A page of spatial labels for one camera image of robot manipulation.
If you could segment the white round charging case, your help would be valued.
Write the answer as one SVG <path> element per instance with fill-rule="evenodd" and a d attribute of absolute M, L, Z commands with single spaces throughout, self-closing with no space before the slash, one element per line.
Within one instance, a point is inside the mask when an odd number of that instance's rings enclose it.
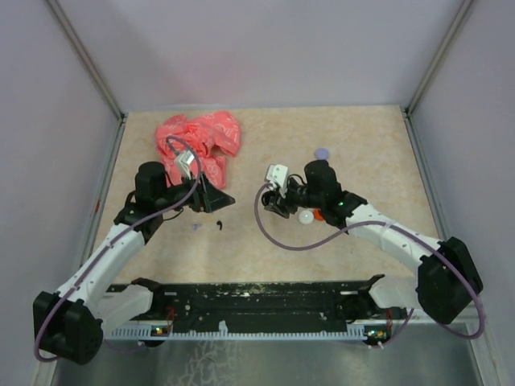
<path fill-rule="evenodd" d="M 315 220 L 314 213 L 311 210 L 302 210 L 298 214 L 299 222 L 303 225 L 312 224 Z"/>

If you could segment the orange charging case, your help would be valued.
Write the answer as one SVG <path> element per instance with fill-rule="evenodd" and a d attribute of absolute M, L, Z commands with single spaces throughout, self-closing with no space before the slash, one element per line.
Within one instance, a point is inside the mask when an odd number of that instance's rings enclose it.
<path fill-rule="evenodd" d="M 322 222 L 324 222 L 324 221 L 325 221 L 325 219 L 324 219 L 324 217 L 323 217 L 323 215 L 322 215 L 322 212 L 321 212 L 319 209 L 315 209 L 315 210 L 313 211 L 313 216 L 314 216 L 314 218 L 315 218 L 316 220 L 318 220 L 318 221 L 322 221 Z"/>

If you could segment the black round charging case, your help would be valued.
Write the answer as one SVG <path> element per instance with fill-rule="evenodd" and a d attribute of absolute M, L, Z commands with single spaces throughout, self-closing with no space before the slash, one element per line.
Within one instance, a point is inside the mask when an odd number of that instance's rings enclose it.
<path fill-rule="evenodd" d="M 267 191 L 264 193 L 261 197 L 261 202 L 264 208 L 272 207 L 274 205 L 274 199 L 275 199 L 275 192 L 274 191 Z"/>

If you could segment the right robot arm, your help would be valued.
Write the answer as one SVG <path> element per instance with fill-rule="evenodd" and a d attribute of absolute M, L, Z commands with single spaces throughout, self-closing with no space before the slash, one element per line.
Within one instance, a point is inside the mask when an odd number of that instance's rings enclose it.
<path fill-rule="evenodd" d="M 326 224 L 367 240 L 413 274 L 371 279 L 359 299 L 365 316 L 378 318 L 394 307 L 419 309 L 449 325 L 470 303 L 479 301 L 483 283 L 462 240 L 439 240 L 400 225 L 366 199 L 344 190 L 326 160 L 309 162 L 304 174 L 297 180 L 287 166 L 269 165 L 255 203 L 285 219 L 300 208 L 318 211 Z"/>

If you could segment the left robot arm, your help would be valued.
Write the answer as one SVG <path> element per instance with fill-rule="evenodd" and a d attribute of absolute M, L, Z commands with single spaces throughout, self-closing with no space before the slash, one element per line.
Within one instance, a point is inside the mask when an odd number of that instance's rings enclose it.
<path fill-rule="evenodd" d="M 109 300 L 105 292 L 163 224 L 164 213 L 184 207 L 213 213 L 234 203 L 204 173 L 168 186 L 163 164 L 143 163 L 135 175 L 134 190 L 99 247 L 55 292 L 43 291 L 34 300 L 35 358 L 84 365 L 99 352 L 105 336 L 120 325 L 141 314 L 162 317 L 167 299 L 158 294 L 159 284 L 154 281 L 138 279 Z"/>

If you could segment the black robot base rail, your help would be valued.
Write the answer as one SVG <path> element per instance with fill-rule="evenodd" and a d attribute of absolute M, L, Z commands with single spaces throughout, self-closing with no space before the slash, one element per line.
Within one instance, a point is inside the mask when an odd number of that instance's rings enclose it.
<path fill-rule="evenodd" d="M 157 285 L 157 302 L 134 321 L 163 321 L 175 333 L 345 332 L 359 320 L 406 316 L 377 306 L 370 281 L 254 282 Z"/>

